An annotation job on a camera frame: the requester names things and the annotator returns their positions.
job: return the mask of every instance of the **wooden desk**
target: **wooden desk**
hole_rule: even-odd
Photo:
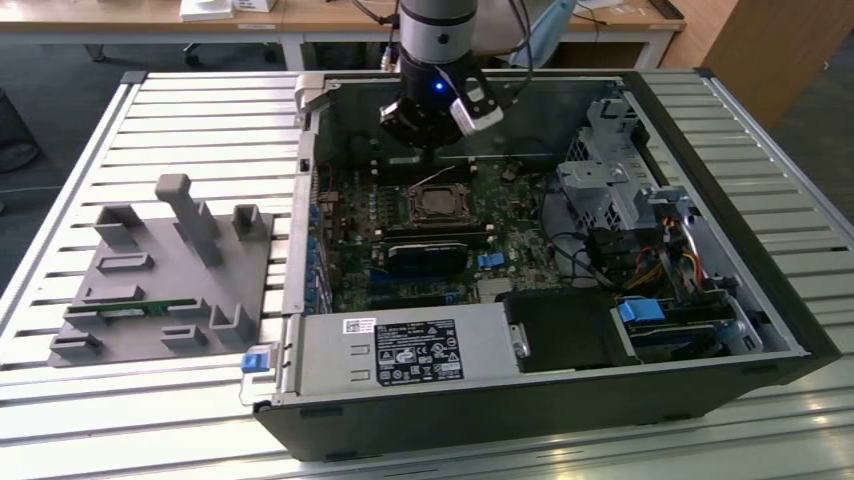
[[[304,69],[304,43],[389,41],[389,27],[371,21],[350,0],[287,2],[279,30],[290,69]],[[379,15],[389,15],[394,4],[394,0],[371,0],[366,6]],[[605,8],[595,11],[597,20],[607,23],[599,24],[598,29],[594,22],[573,17],[561,41],[643,44],[635,67],[657,68],[674,33],[685,28],[685,21],[665,19],[647,0],[627,0],[626,6],[622,10]]]
[[[310,42],[383,42],[387,27],[348,0],[279,0],[272,12],[235,12],[235,18],[182,22],[179,0],[0,0],[0,43],[240,43],[278,42],[291,70],[304,70]],[[574,18],[563,42],[641,43],[635,66],[654,68],[685,22],[666,20],[647,0],[629,0],[623,12],[602,9],[597,20]],[[370,3],[387,14],[394,1]]]
[[[279,43],[286,4],[182,22],[180,0],[0,0],[0,43]]]

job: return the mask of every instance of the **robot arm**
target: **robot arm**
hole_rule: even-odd
[[[475,63],[477,11],[477,0],[401,1],[401,95],[382,109],[381,124],[427,159],[437,148],[498,123],[511,102]]]
[[[354,3],[364,10],[358,0]],[[426,161],[438,148],[501,122],[531,69],[557,48],[574,4],[489,0],[479,10],[478,0],[401,0],[401,94],[381,110],[381,124],[401,142],[422,150]],[[515,46],[497,48],[509,39]],[[526,82],[494,89],[474,50],[478,55],[510,55],[511,64],[529,67]]]

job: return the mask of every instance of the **wire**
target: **wire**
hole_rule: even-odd
[[[643,254],[650,250],[655,250],[655,247],[643,247],[641,249],[641,253],[638,253],[638,258],[635,259],[635,275],[641,273],[641,263],[643,261]]]
[[[383,17],[381,17],[379,15],[376,15],[376,14],[371,11],[371,9],[370,9],[368,7],[366,7],[366,6],[362,4],[362,2],[360,2],[359,0],[351,0],[351,1],[352,1],[352,4],[354,4],[354,5],[356,6],[356,8],[359,9],[359,11],[360,11],[362,13],[364,13],[364,14],[371,18],[371,20],[374,20],[374,21],[375,21],[376,23],[379,23],[381,25],[385,25],[385,24],[386,24],[386,22],[385,22],[385,18],[383,18]]]
[[[593,61],[597,58],[597,43],[599,43],[599,20],[597,20],[597,12],[587,5],[582,3],[577,3],[579,7],[590,12],[590,21],[593,22],[593,28],[597,31],[595,36],[593,37],[593,47],[590,49],[590,66],[593,67]]]
[[[511,53],[517,53],[523,48],[530,47],[529,42],[531,41],[531,34],[530,34],[531,29],[530,28],[526,29],[525,25],[522,25],[522,15],[519,14],[519,10],[517,8],[514,0],[507,0],[507,4],[510,5],[510,8],[513,10],[514,17],[517,18],[517,25],[519,25],[519,29],[522,30],[522,41],[517,44],[515,47],[511,47],[511,48],[503,48],[498,50],[478,50],[473,52],[473,55],[475,57],[499,57],[502,55],[510,55]]]
[[[443,168],[442,170],[439,170],[437,173],[434,173],[431,176],[429,176],[426,179],[423,179],[421,182],[418,182],[415,185],[413,185],[410,187],[410,189],[418,187],[422,183],[429,182],[430,180],[433,180],[434,178],[437,178],[439,175],[442,175],[445,172],[447,172],[449,170],[451,170],[453,168],[457,168],[457,165],[451,165],[450,167]]]
[[[610,25],[610,23],[606,22],[605,20],[594,20],[593,18],[579,15],[578,13],[574,13],[573,16],[575,18],[581,18],[582,20],[587,20],[589,22],[598,23],[599,25],[605,25],[605,26]]]
[[[398,14],[398,9],[401,8],[401,0],[395,0],[395,10],[391,12],[393,15]],[[391,47],[391,42],[395,39],[395,23],[391,22],[391,28],[389,28],[389,46]]]
[[[52,187],[14,188],[11,190],[0,190],[0,194],[4,194],[4,193],[19,193],[19,192],[35,192],[35,191],[39,191],[39,190],[59,190],[62,188],[63,188],[62,185],[56,185],[56,186],[52,186]]]
[[[697,284],[697,289],[703,289],[703,268],[699,263],[699,257],[694,255],[687,249],[682,252],[682,256],[691,261],[691,267],[694,268],[694,283]]]
[[[529,86],[531,80],[534,78],[534,54],[531,53],[531,17],[529,16],[529,7],[525,5],[525,0],[519,0],[519,4],[522,5],[522,11],[525,12],[525,22],[522,21],[522,14],[519,13],[519,6],[514,0],[507,0],[510,4],[510,8],[513,10],[514,17],[517,17],[517,23],[519,24],[519,29],[523,31],[526,39],[525,39],[525,53],[529,57],[529,73],[525,77],[522,83],[517,86],[517,96],[525,90],[525,87]]]

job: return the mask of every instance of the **power supply label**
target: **power supply label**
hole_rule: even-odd
[[[376,325],[374,340],[383,387],[463,378],[454,320]]]

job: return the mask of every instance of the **blue latch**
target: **blue latch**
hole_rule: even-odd
[[[493,253],[491,255],[478,256],[478,267],[493,268],[505,264],[505,254],[502,252]]]
[[[665,312],[654,298],[633,298],[618,307],[619,318],[629,322],[659,322],[665,320]]]
[[[243,373],[260,373],[270,370],[270,353],[268,352],[247,352],[240,362],[240,370]]]

